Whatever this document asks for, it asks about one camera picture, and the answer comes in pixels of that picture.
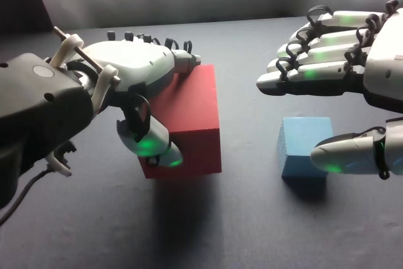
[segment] blue block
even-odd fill
[[[330,137],[333,137],[330,118],[283,118],[278,136],[281,176],[325,178],[327,172],[312,164],[310,153],[316,144]]]

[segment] gray table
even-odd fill
[[[0,229],[0,268],[401,268],[402,178],[331,175],[324,188],[280,178],[283,117],[330,117],[335,134],[397,117],[355,94],[261,94],[255,81],[303,24],[287,18],[115,29],[119,38],[127,30],[190,38],[193,52],[215,64],[223,172],[145,180],[115,132],[123,115],[110,108],[74,138],[73,176],[41,180]],[[77,33],[88,45],[106,40],[107,30]],[[58,43],[52,34],[2,37],[0,60],[51,56]],[[20,189],[43,168],[39,162],[21,177]]]

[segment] box top face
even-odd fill
[[[196,66],[189,75],[175,74],[149,101],[153,116],[170,132],[220,128],[213,65]]]
[[[283,129],[290,156],[309,156],[316,144],[333,136],[330,118],[284,118]]]

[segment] red cube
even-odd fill
[[[150,178],[180,178],[221,172],[220,124],[214,66],[197,66],[189,75],[175,74],[172,83],[149,100],[152,115],[169,130],[183,163],[151,167],[139,158]]]

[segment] screw hole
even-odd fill
[[[43,97],[45,97],[45,99],[49,102],[53,102],[55,100],[55,97],[51,93],[46,93]]]

